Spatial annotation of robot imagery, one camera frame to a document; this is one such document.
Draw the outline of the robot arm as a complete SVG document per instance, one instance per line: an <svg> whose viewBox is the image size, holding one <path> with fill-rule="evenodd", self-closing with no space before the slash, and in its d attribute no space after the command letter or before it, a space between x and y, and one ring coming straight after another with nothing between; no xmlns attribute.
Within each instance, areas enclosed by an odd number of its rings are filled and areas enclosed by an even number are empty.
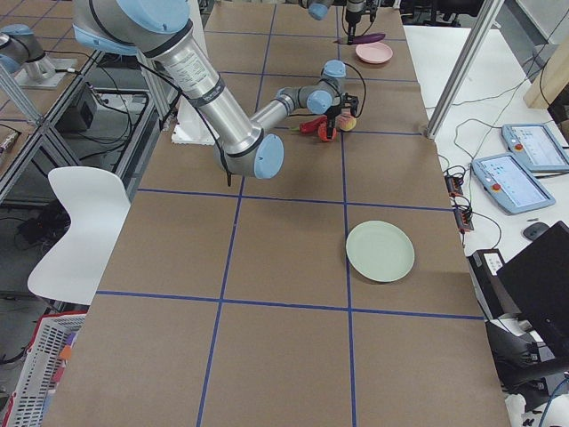
<svg viewBox="0 0 569 427"><path fill-rule="evenodd" d="M377 12L380 7L379 1L347 0L347 1L328 1L328 0L298 0L290 1L290 4L297 4L308 11L314 20L323 20L333 6L342 8L342 29L345 36L339 37L335 43L345 45L371 44L380 42L385 38L384 33L368 34L371 26L375 22ZM362 34L357 35L357 25L364 16L368 16L370 26Z"/></svg>
<svg viewBox="0 0 569 427"><path fill-rule="evenodd" d="M285 87L263 109L247 116L193 37L185 1L76 1L76 40L92 49L121 55L141 52L162 64L189 104L218 134L215 158L227 175L270 179L284 162L284 144L270 129L297 109L327 119L357 111L358 99L345 90L346 65L325 63L317 83Z"/></svg>

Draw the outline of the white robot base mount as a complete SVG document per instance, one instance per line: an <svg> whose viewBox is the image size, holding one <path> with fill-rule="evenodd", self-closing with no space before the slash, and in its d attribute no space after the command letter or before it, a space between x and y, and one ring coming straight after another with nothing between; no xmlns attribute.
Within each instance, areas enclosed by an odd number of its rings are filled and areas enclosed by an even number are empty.
<svg viewBox="0 0 569 427"><path fill-rule="evenodd" d="M172 132L174 144L213 145L214 140L202 118L183 97L180 98L176 114L176 124Z"/></svg>

